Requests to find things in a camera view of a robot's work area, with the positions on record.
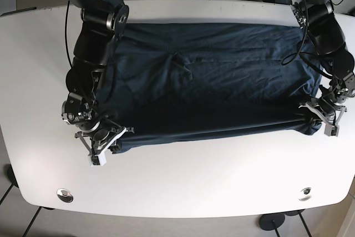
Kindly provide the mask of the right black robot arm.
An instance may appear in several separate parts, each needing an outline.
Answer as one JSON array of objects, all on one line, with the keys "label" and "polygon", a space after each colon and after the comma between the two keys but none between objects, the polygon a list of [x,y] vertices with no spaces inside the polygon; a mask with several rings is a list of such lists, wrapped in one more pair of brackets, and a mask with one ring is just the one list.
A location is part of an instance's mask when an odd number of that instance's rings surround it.
[{"label": "right black robot arm", "polygon": [[104,83],[109,57],[120,41],[129,7],[124,0],[69,0],[80,8],[82,29],[76,41],[65,83],[67,100],[62,118],[79,128],[80,139],[97,161],[126,132],[109,113],[100,112],[96,92]]}]

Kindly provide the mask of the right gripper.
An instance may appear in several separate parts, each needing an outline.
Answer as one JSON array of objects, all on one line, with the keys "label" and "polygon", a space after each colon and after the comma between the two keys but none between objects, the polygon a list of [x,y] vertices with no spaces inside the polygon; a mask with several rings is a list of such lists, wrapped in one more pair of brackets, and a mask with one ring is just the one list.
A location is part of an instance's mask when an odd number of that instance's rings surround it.
[{"label": "right gripper", "polygon": [[90,130],[83,130],[75,133],[75,139],[79,139],[89,154],[105,153],[109,149],[112,154],[119,154],[122,151],[122,144],[119,140],[124,134],[134,133],[133,127],[102,126],[101,122]]}]

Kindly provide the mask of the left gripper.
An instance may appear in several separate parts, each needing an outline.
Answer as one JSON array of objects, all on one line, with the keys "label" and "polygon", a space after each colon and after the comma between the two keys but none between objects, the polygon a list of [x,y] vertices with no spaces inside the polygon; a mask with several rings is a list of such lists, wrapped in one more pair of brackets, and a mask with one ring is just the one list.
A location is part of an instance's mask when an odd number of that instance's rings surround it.
[{"label": "left gripper", "polygon": [[344,105],[337,105],[324,98],[311,98],[307,102],[300,103],[299,108],[307,108],[315,114],[318,119],[310,118],[308,121],[309,130],[319,130],[322,122],[325,124],[325,130],[339,130],[339,122],[347,108]]}]

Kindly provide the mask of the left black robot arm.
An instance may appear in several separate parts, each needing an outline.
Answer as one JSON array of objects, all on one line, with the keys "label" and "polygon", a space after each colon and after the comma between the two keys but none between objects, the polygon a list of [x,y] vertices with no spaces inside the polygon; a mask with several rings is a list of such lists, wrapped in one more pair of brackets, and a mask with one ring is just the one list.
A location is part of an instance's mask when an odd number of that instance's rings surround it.
[{"label": "left black robot arm", "polygon": [[320,86],[322,95],[319,98],[313,98],[303,106],[325,123],[327,136],[337,136],[338,123],[347,110],[343,103],[354,97],[354,56],[347,49],[331,0],[302,0],[293,5],[293,14],[304,29],[296,54],[303,55],[300,50],[305,40],[309,39],[323,69],[318,69],[306,58],[303,61],[330,80],[329,88]]}]

